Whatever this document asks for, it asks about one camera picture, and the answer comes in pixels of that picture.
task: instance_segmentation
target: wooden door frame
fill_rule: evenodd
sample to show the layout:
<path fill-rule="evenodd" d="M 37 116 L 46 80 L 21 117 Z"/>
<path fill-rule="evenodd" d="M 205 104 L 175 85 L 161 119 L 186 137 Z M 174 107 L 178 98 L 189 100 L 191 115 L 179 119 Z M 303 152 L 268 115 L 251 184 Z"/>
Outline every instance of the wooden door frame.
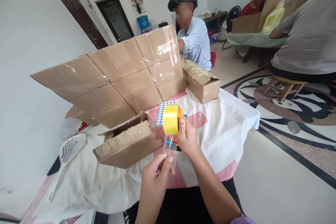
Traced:
<path fill-rule="evenodd" d="M 119 38 L 117 32 L 115 31 L 115 29 L 114 29 L 114 27 L 113 27 L 113 25 L 112 25 L 112 23 L 111 23 L 111 21 L 110 21 L 108 15 L 107 15 L 107 13 L 106 13 L 105 10 L 104 10 L 104 7 L 107 7 L 108 4 L 111 3 L 111 2 L 116 2 L 116 5 L 118 6 L 118 8 L 119 8 L 119 10 L 120 10 L 120 14 L 121 14 L 121 16 L 122 16 L 122 18 L 123 18 L 123 20 L 124 20 L 124 22 L 125 22 L 125 24 L 126 24 L 126 27 L 127 27 L 128 31 L 129 31 L 131 37 L 134 37 L 133 30 L 132 30 L 132 28 L 131 28 L 131 26 L 130 26 L 130 24 L 129 24 L 129 22 L 128 22 L 128 19 L 127 19 L 127 17 L 126 17 L 126 14 L 125 14 L 125 12 L 124 12 L 124 9 L 123 9 L 123 7 L 121 6 L 120 0 L 99 0 L 99 1 L 96 1 L 96 2 L 95 2 L 96 5 L 97 5 L 98 9 L 100 10 L 101 14 L 103 15 L 103 17 L 104 17 L 106 23 L 108 24 L 109 28 L 111 29 L 111 31 L 112 31 L 112 33 L 113 33 L 115 39 L 116 39 L 118 42 L 120 42 L 120 38 Z"/>
<path fill-rule="evenodd" d="M 87 11 L 85 10 L 83 4 L 82 4 L 79 0 L 77 0 L 77 1 L 78 1 L 78 3 L 81 5 L 81 7 L 83 8 L 82 11 L 84 11 L 84 12 L 87 14 L 88 18 L 91 20 L 92 24 L 95 26 L 95 28 L 96 28 L 96 30 L 97 30 L 97 33 L 99 33 L 100 36 L 101 36 L 101 39 L 102 39 L 103 41 L 105 41 L 106 46 L 108 46 L 108 43 L 107 43 L 106 40 L 104 39 L 104 37 L 103 37 L 103 35 L 101 34 L 101 32 L 98 30 L 98 28 L 97 28 L 97 26 L 95 25 L 95 23 L 92 21 L 90 15 L 89 15 L 89 14 L 87 13 Z M 72 13 L 72 12 L 67 8 L 67 6 L 65 5 L 65 3 L 64 3 L 62 0 L 61 0 L 61 2 L 64 4 L 64 6 L 66 7 L 66 9 L 70 12 L 70 14 L 73 16 L 73 18 L 75 19 L 75 21 L 79 24 L 79 26 L 82 28 L 83 32 L 87 35 L 87 37 L 90 39 L 90 41 L 92 42 L 92 44 L 93 44 L 97 49 L 101 49 L 101 48 L 99 48 L 99 47 L 96 45 L 96 43 L 94 42 L 92 36 L 91 36 L 90 34 L 88 34 L 88 33 L 83 29 L 83 27 L 81 26 L 81 24 L 77 21 L 77 19 L 76 19 L 76 15 L 75 15 L 74 13 Z"/>

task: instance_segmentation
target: light blue shirt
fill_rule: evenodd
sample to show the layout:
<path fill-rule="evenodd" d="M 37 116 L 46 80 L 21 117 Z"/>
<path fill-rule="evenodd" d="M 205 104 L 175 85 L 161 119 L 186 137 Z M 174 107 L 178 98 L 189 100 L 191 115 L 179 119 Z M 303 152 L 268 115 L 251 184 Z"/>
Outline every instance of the light blue shirt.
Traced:
<path fill-rule="evenodd" d="M 211 70 L 210 62 L 210 41 L 208 30 L 202 19 L 192 17 L 191 27 L 187 34 L 185 30 L 180 30 L 177 39 L 184 41 L 183 55 L 186 60 L 191 60 L 206 71 Z"/>

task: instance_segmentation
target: table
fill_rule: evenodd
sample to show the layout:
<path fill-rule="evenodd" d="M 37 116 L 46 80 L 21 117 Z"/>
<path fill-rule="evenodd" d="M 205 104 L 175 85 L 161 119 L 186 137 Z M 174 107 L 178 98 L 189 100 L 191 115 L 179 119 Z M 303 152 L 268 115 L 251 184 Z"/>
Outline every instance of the table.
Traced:
<path fill-rule="evenodd" d="M 221 181 L 232 178 L 243 155 L 243 144 L 248 131 L 259 126 L 259 112 L 220 89 L 219 98 L 200 104 L 187 88 L 172 97 L 180 104 L 188 118 L 197 128 L 197 140 Z M 156 106 L 148 111 L 155 120 L 158 114 Z M 102 165 L 97 162 L 92 150 L 104 141 L 103 125 L 88 127 L 81 131 L 87 135 L 87 143 L 69 163 L 59 181 L 53 201 L 44 205 L 46 195 L 40 197 L 35 215 L 36 222 L 54 221 L 80 215 L 87 210 L 114 214 L 125 211 L 139 200 L 142 170 L 154 156 L 162 153 L 158 149 L 127 169 Z M 185 188 L 198 185 L 192 164 L 185 153 L 176 154 L 175 176 L 168 179 L 168 188 Z M 52 180 L 47 178 L 44 191 Z"/>
<path fill-rule="evenodd" d="M 240 56 L 243 57 L 243 63 L 247 62 L 252 54 L 251 48 L 281 48 L 287 38 L 277 40 L 269 38 L 270 33 L 228 33 L 227 41 L 231 44 Z"/>
<path fill-rule="evenodd" d="M 227 15 L 228 15 L 227 11 L 222 11 L 216 15 L 204 18 L 202 20 L 205 22 L 205 25 L 208 31 L 215 29 L 216 32 L 218 33 L 218 32 L 221 32 L 223 22 L 226 19 Z"/>

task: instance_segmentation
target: wooden stool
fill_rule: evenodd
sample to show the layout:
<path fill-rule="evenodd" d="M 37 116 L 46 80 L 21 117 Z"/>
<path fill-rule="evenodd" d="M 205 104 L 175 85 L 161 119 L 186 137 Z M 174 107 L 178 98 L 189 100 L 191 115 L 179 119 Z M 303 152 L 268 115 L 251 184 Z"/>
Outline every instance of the wooden stool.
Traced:
<path fill-rule="evenodd" d="M 300 81 L 296 81 L 296 80 L 289 80 L 286 78 L 282 78 L 276 75 L 273 75 L 273 79 L 266 85 L 266 90 L 264 91 L 264 93 L 266 93 L 270 88 L 276 91 L 280 92 L 280 96 L 278 98 L 278 101 L 282 102 L 284 99 L 286 99 L 287 95 L 289 95 L 290 93 L 295 93 L 294 96 L 297 96 L 297 94 L 301 91 L 301 89 L 303 88 L 303 86 L 305 84 L 307 84 L 308 82 L 300 82 Z M 285 88 L 282 90 L 280 88 L 278 88 L 278 86 L 280 86 L 281 84 L 283 84 L 285 86 Z"/>

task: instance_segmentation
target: yellow plastic jug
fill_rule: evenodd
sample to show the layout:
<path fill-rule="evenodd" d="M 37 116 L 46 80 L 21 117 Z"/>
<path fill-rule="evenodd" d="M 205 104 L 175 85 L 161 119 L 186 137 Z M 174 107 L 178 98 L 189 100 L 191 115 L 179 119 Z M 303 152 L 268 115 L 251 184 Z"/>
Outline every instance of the yellow plastic jug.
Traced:
<path fill-rule="evenodd" d="M 267 16 L 261 33 L 271 32 L 275 28 L 275 26 L 280 23 L 285 11 L 284 4 L 285 0 L 281 0 L 276 6 L 275 10 Z"/>

